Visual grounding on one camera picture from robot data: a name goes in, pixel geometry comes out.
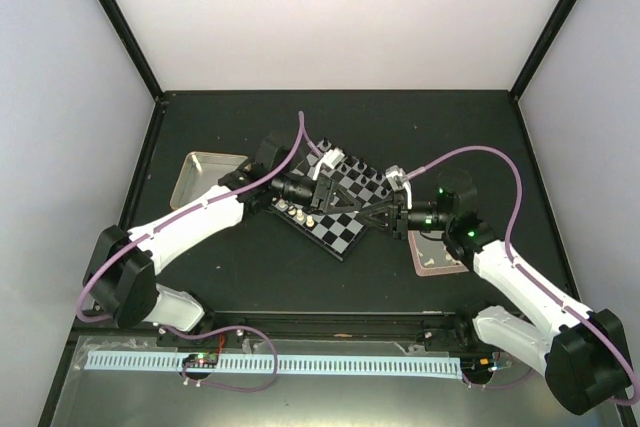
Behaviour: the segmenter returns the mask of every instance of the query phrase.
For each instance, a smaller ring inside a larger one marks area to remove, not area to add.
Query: silver tray
[[[184,159],[169,205],[173,210],[187,205],[245,160],[244,155],[191,152]]]

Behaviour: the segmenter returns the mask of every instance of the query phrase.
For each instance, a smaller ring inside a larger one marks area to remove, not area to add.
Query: black frame edge
[[[73,353],[75,352],[75,349],[76,342],[67,341],[62,351],[62,355],[60,356],[58,368],[56,369],[56,373],[51,381],[51,387],[49,388],[47,400],[45,401],[40,414],[38,427],[48,427],[53,422],[53,416],[56,413],[58,401],[62,395],[62,387],[64,386],[65,379],[67,378],[67,372],[69,371],[71,361],[73,360]]]
[[[111,21],[111,25],[113,25],[113,28],[118,34],[118,37],[127,50],[129,57],[131,57],[131,60],[136,66],[136,69],[138,69],[138,72],[140,73],[142,80],[147,86],[147,89],[149,89],[151,97],[153,97],[154,100],[159,100],[163,95],[162,88],[156,80],[156,77],[151,70],[151,66],[142,53],[142,49],[140,49],[140,45],[134,37],[129,24],[124,17],[124,14],[118,6],[118,3],[116,2],[116,0],[99,1],[102,5],[103,10],[107,14],[107,17],[109,17],[109,20]]]
[[[576,285],[575,278],[573,277],[573,273],[571,272],[571,267],[569,265],[569,258],[567,257],[567,253],[564,250],[562,238],[560,237],[560,230],[558,229],[558,224],[556,223],[555,216],[553,215],[551,201],[549,200],[547,189],[542,179],[542,173],[540,172],[540,167],[538,166],[538,161],[533,151],[533,144],[531,143],[531,138],[529,137],[529,132],[527,131],[527,126],[525,124],[524,116],[522,115],[522,109],[520,108],[518,99],[512,94],[510,94],[510,97],[511,97],[511,102],[513,104],[513,110],[515,111],[516,117],[518,119],[518,123],[520,124],[520,129],[522,131],[522,136],[525,141],[527,153],[529,154],[529,158],[531,159],[531,164],[533,165],[533,170],[536,177],[536,183],[538,184],[538,188],[542,193],[545,210],[547,212],[547,217],[549,218],[549,225],[551,225],[553,237],[555,239],[556,244],[558,245],[558,251],[560,252],[560,256],[562,257],[562,264],[565,266],[567,278],[569,279],[568,294],[571,295],[574,299],[580,300],[580,295],[578,294],[578,287]],[[618,395],[618,397],[624,398],[625,393],[621,392]],[[620,416],[620,421],[622,422],[622,425],[624,427],[638,427],[638,423],[636,422],[636,418],[633,414],[633,410],[631,409],[631,407],[623,407],[620,405],[617,405],[616,407],[618,409],[618,415]]]
[[[149,121],[149,127],[140,149],[140,156],[136,163],[136,168],[133,172],[133,178],[127,192],[127,197],[124,201],[122,208],[122,214],[118,221],[118,226],[124,230],[128,230],[133,221],[136,206],[138,205],[138,199],[142,192],[142,186],[144,185],[144,179],[149,170],[149,164],[151,164],[151,157],[158,141],[158,135],[160,134],[160,127],[164,120],[164,114],[167,111],[167,105],[169,103],[164,100],[156,101],[153,108],[153,114],[151,114],[151,120]]]
[[[569,16],[569,13],[576,2],[577,0],[558,0],[549,20],[547,20],[544,29],[542,29],[540,37],[538,37],[533,50],[529,54],[527,61],[511,88],[511,95],[515,97],[516,100],[522,97],[522,94],[529,85],[529,82],[531,82],[531,79],[533,79],[533,76],[538,70],[538,67],[540,67],[544,56],[547,54],[547,51],[551,47],[551,44],[556,38],[556,35],[558,35],[558,32],[562,28],[562,25]]]

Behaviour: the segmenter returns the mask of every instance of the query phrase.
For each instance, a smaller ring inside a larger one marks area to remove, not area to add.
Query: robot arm
[[[267,175],[287,156],[288,150],[283,145],[282,139],[272,134],[263,141],[253,159],[224,176],[218,185],[200,198],[128,232],[112,226],[100,234],[84,285],[122,247],[137,239],[145,239],[105,272],[91,290],[92,297],[118,327],[131,328],[140,322],[151,322],[185,332],[194,329],[203,318],[205,308],[193,295],[158,284],[156,277],[194,245],[266,208],[272,197],[322,213],[333,213],[339,209],[335,207],[336,200],[344,196],[339,185],[325,176],[313,181],[291,173],[277,175],[270,182],[240,196],[210,202]],[[325,154],[323,165],[335,167],[343,157],[337,150]]]
[[[362,209],[357,218],[398,239],[406,239],[409,230],[443,231],[449,254],[497,287],[531,321],[486,303],[470,315],[466,309],[463,323],[468,325],[460,330],[471,337],[470,345],[481,341],[520,359],[543,375],[556,399],[575,414],[630,385],[613,354],[565,309],[588,319],[629,361],[620,320],[608,310],[593,312],[562,292],[513,248],[511,260],[504,242],[477,217],[476,191],[468,175],[441,177],[437,201],[414,201],[411,208],[405,194],[410,186],[402,182],[402,172],[395,167],[387,172],[396,177],[392,196]]]

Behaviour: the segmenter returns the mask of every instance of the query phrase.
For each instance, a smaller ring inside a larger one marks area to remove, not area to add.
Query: black and white checkered board
[[[332,145],[329,141],[323,140],[317,144],[317,147],[324,153]],[[313,166],[317,161],[318,157],[311,153],[307,156],[307,162],[302,162],[293,169],[293,172],[311,177]],[[322,172],[331,179],[337,180],[351,195],[362,202],[363,207],[384,199],[390,193],[390,186],[384,173],[360,163],[355,157],[346,157],[334,170]],[[355,213],[311,215],[305,211],[304,207],[290,204],[282,199],[275,199],[271,208],[280,218],[340,260],[344,260],[366,231],[366,227],[355,220]]]

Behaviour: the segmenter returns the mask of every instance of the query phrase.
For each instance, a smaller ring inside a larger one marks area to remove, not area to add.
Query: wire
[[[293,159],[293,156],[296,154],[298,148],[300,147],[300,142],[302,141],[302,137],[303,137],[304,132],[305,132],[305,128],[304,128],[304,112],[302,112],[302,111],[298,112],[298,121],[299,121],[298,135],[296,136],[296,140],[293,143],[293,146],[291,147],[291,151],[285,157],[285,159],[282,161],[282,163],[280,165],[278,165],[278,167],[273,169],[271,172],[269,172],[264,177],[256,180],[255,182],[252,182],[249,185],[245,185],[244,187],[240,187],[239,189],[232,190],[231,192],[227,192],[225,194],[218,195],[217,197],[213,197],[211,199],[207,199],[206,200],[206,204],[207,205],[211,205],[211,204],[213,204],[215,202],[219,202],[221,200],[228,199],[229,197],[233,197],[235,195],[244,194],[245,192],[248,192],[249,190],[254,189],[254,188],[264,184],[265,182],[270,181],[272,178],[274,178],[276,175],[278,175],[282,170],[284,170],[284,168],[287,166],[287,164],[289,164],[289,162],[291,162],[291,160]],[[189,209],[186,209],[186,210],[184,210],[182,212],[178,212],[175,215],[169,217],[166,221],[164,221],[161,224],[157,225],[153,229],[153,234],[154,235],[157,234],[158,232],[162,231],[164,228],[166,228],[169,225],[173,224],[174,222],[180,220],[181,218],[191,214],[192,212],[195,212],[197,210],[200,210],[200,209],[204,208],[203,204],[204,204],[204,202],[198,203],[196,205],[193,205]],[[84,289],[82,289],[82,292],[80,293],[80,297],[78,297],[78,301],[76,302],[76,316],[78,317],[78,319],[80,319],[81,321],[89,324],[89,323],[95,323],[95,322],[102,322],[104,320],[108,320],[108,319],[111,318],[111,316],[109,314],[97,315],[97,316],[92,316],[92,317],[88,317],[88,316],[84,315],[84,313],[82,312],[82,307],[84,305],[85,299],[87,298],[87,296],[91,292],[91,289],[93,289],[93,287],[96,285],[98,280],[100,280],[100,278],[102,278],[102,276],[105,274],[105,272],[107,270],[109,270],[113,266],[113,264],[115,264],[118,260],[120,260],[128,252],[130,252],[134,248],[136,248],[136,246],[138,246],[138,244],[140,244],[141,242],[144,242],[145,240],[147,240],[149,238],[151,238],[151,236],[149,234],[144,234],[143,236],[137,238],[136,240],[132,240],[131,243],[125,245],[118,252],[116,252],[111,258],[109,258],[96,271],[95,274],[93,274],[93,276],[87,282],[87,285],[85,285]]]
[[[534,373],[535,373],[535,370],[533,370],[532,368],[529,368],[527,373],[524,374],[522,377],[520,377],[518,380],[514,380],[513,382],[509,382],[508,384],[500,384],[500,385],[474,384],[467,378],[466,375],[464,375],[464,373],[462,374],[462,380],[465,384],[469,386],[469,388],[477,387],[482,390],[507,390],[507,389],[512,389],[514,387],[524,384],[527,380],[529,380],[533,376]]]
[[[424,232],[420,231],[420,237],[422,237],[423,239],[427,239],[430,240],[432,242],[442,242],[442,236],[440,236],[440,238],[437,237],[429,237],[427,234],[425,234]]]
[[[261,332],[258,329],[254,329],[253,327],[249,327],[248,325],[231,325],[229,327],[222,327],[221,329],[212,330],[211,332],[206,332],[204,334],[190,335],[190,334],[185,334],[184,332],[180,332],[178,329],[175,329],[168,325],[164,326],[164,328],[167,329],[172,334],[177,335],[178,337],[186,340],[202,340],[202,339],[206,339],[207,337],[213,337],[214,335],[223,334],[225,332],[243,330],[245,332],[254,333],[258,337],[260,337],[262,340],[264,340],[269,346],[269,350],[271,350],[271,353],[273,354],[273,370],[269,375],[269,379],[262,385],[259,385],[258,387],[236,387],[234,385],[222,384],[220,382],[209,382],[206,380],[196,381],[196,383],[199,382],[202,385],[217,387],[223,390],[231,390],[233,392],[242,392],[245,394],[252,394],[254,392],[262,392],[263,390],[268,389],[276,381],[276,374],[278,373],[278,353],[276,352],[276,348],[273,345],[273,342],[271,342],[271,339],[269,339],[269,337],[267,337],[267,335],[264,332]],[[189,382],[190,380],[193,380],[187,377],[187,368],[190,366],[192,366],[192,364],[185,364],[185,366],[182,368],[182,378],[185,380],[185,382]]]
[[[564,305],[564,302],[562,301],[561,298],[559,298],[557,295],[555,295],[553,292],[547,289],[540,281],[538,281],[538,279],[536,279],[533,275],[531,275],[530,272],[528,272],[524,267],[522,267],[521,264],[515,262],[515,257],[511,250],[511,235],[513,233],[513,227],[516,223],[516,219],[518,218],[518,213],[520,212],[520,206],[522,205],[522,178],[520,177],[520,172],[518,171],[518,167],[516,167],[516,164],[513,162],[513,160],[509,158],[509,156],[507,156],[507,154],[505,154],[501,150],[495,149],[493,147],[488,147],[486,145],[470,145],[468,147],[461,147],[459,149],[452,150],[451,152],[444,154],[441,157],[438,157],[434,161],[429,162],[428,164],[422,167],[419,167],[412,172],[409,172],[409,174],[407,174],[407,180],[411,180],[427,172],[428,170],[432,169],[436,165],[441,164],[446,160],[449,160],[451,157],[455,157],[456,155],[464,154],[466,152],[488,152],[490,154],[497,155],[509,166],[516,181],[516,200],[513,206],[513,211],[511,212],[511,217],[509,218],[509,223],[507,224],[507,231],[504,236],[504,245],[505,245],[505,251],[506,251],[507,257],[509,258],[513,266],[516,269],[518,269],[518,271],[522,275],[524,275],[527,279],[529,279],[531,283],[533,283],[542,292],[544,292],[551,300],[553,300],[556,304],[562,307],[566,312],[568,312],[573,317],[575,317],[576,320],[578,320],[582,325],[584,325],[587,329],[589,329],[589,331],[593,335],[595,335],[600,340],[600,342],[602,342],[605,345],[605,347],[607,347],[607,349],[609,349],[609,351],[613,354],[615,359],[620,363],[625,373],[629,377],[631,384],[633,385],[633,390],[634,390],[633,397],[631,397],[630,399],[616,399],[615,397],[612,397],[609,399],[609,401],[613,402],[614,404],[622,405],[622,406],[630,406],[638,403],[638,401],[640,401],[640,380],[638,379],[637,375],[629,365],[629,362],[627,362],[627,359],[624,358],[624,356],[620,353],[620,351],[616,348],[616,346],[602,332],[600,332],[588,319],[585,319],[582,315],[580,315],[570,306]]]
[[[219,344],[218,344],[218,352],[217,354],[220,355],[222,353],[222,348],[224,347],[225,342],[227,341],[227,337],[225,335],[220,334],[220,338],[219,338]]]
[[[309,134],[307,134],[307,129],[303,127],[302,130],[302,135],[304,136],[304,140],[307,141],[307,145],[309,146],[309,148],[311,149],[311,151],[318,157],[318,159],[322,158],[322,152],[320,152],[320,149],[318,149],[318,147],[316,147],[316,144],[313,143],[313,140],[311,140],[309,138]]]

